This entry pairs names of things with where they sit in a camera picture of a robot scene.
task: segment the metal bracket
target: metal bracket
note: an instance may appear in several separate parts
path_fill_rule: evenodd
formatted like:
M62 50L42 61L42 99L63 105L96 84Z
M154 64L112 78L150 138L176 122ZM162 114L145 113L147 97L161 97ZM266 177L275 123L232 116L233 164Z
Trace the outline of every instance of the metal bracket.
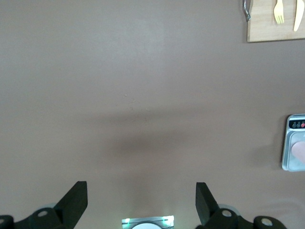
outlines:
M202 224L196 229L287 229L272 217L257 216L250 223L234 211L220 208L205 183L196 185L196 209Z
M0 229L73 229L88 205L87 182L78 181L54 208L42 208L14 223L0 216Z
M247 0L244 0L244 15L246 16L247 21L249 21L251 19L251 15L249 13L249 10L247 9Z

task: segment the wooden cutting board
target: wooden cutting board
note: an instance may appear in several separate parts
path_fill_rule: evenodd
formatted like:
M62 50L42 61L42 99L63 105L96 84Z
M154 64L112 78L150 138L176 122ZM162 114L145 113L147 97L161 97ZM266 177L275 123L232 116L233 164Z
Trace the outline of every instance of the wooden cutting board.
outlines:
M273 9L276 0L251 0L248 42L281 41L305 38L305 13L294 32L296 0L283 0L284 24L276 24Z

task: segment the white circular base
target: white circular base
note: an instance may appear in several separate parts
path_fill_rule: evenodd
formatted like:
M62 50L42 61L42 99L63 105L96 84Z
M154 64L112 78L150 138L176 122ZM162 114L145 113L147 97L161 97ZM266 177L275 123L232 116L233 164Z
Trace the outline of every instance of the white circular base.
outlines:
M162 229L162 228L152 223L142 223L135 226L133 229Z

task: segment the knife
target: knife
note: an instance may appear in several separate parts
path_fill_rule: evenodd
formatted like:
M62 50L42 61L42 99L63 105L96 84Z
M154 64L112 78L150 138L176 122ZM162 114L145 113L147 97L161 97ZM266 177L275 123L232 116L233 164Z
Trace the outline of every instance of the knife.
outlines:
M295 12L295 26L294 26L294 31L297 31L297 29L300 26L303 13L304 13L304 1L303 0L296 0L296 12Z

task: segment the fork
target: fork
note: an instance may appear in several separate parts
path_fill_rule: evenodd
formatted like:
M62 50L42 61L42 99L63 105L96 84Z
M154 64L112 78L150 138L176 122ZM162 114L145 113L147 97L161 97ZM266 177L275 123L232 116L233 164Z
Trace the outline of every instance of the fork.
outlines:
M283 7L283 1L277 0L277 3L274 7L274 17L277 24L283 24L284 23L284 7Z

